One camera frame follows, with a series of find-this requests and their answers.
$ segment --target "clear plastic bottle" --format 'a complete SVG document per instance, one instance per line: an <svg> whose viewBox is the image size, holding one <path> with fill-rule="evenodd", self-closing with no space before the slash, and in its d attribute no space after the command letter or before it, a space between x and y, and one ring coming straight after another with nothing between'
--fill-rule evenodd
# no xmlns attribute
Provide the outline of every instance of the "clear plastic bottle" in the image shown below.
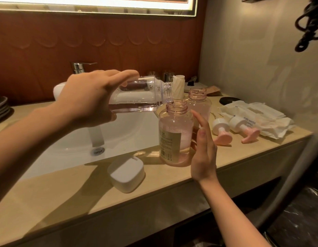
<svg viewBox="0 0 318 247"><path fill-rule="evenodd" d="M212 102L207 98L205 89L191 88L186 102L189 109L200 113L206 120L209 119Z"/></svg>
<svg viewBox="0 0 318 247"><path fill-rule="evenodd" d="M160 158L170 166L187 166L193 115L185 100L168 102L159 114Z"/></svg>
<svg viewBox="0 0 318 247"><path fill-rule="evenodd" d="M114 91L109 108L116 113L156 111L169 101L172 101L171 84L154 76L145 76Z"/></svg>

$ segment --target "bottle label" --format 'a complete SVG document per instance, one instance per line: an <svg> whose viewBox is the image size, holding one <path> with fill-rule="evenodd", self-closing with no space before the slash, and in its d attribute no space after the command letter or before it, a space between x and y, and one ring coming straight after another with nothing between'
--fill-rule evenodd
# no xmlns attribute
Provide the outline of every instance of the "bottle label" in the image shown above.
<svg viewBox="0 0 318 247"><path fill-rule="evenodd" d="M178 162L181 133L171 133L159 129L160 156L170 162Z"/></svg>

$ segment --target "black coiled cord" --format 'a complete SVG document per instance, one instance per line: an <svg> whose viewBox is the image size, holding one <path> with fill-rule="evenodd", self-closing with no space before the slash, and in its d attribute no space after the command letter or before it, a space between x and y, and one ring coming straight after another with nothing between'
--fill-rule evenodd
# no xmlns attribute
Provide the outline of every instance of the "black coiled cord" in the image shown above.
<svg viewBox="0 0 318 247"><path fill-rule="evenodd" d="M308 17L308 22L307 26L303 28L299 25L299 21L306 16ZM310 0L310 4L304 9L304 14L295 21L295 27L304 32L295 47L295 51L302 52L306 50L311 40L318 40L318 37L315 37L316 30L318 30L318 0Z"/></svg>

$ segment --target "faucet handle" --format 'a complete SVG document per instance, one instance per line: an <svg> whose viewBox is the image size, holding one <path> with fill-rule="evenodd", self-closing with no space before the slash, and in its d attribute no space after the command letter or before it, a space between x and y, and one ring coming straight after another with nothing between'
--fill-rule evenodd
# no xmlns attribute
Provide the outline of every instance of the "faucet handle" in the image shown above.
<svg viewBox="0 0 318 247"><path fill-rule="evenodd" d="M72 65L72 69L73 69L73 72L75 74L80 74L80 73L84 73L84 68L83 68L83 65L86 64L86 65L94 65L94 64L97 64L97 62L92 62L92 63L87 63L87 62L72 62L71 65Z"/></svg>

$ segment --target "mirror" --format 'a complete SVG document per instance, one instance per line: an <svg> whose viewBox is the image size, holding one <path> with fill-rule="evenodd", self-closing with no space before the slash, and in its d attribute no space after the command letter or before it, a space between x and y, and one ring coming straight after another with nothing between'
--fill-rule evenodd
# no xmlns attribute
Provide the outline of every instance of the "mirror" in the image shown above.
<svg viewBox="0 0 318 247"><path fill-rule="evenodd" d="M196 16L198 0L0 0L0 10Z"/></svg>

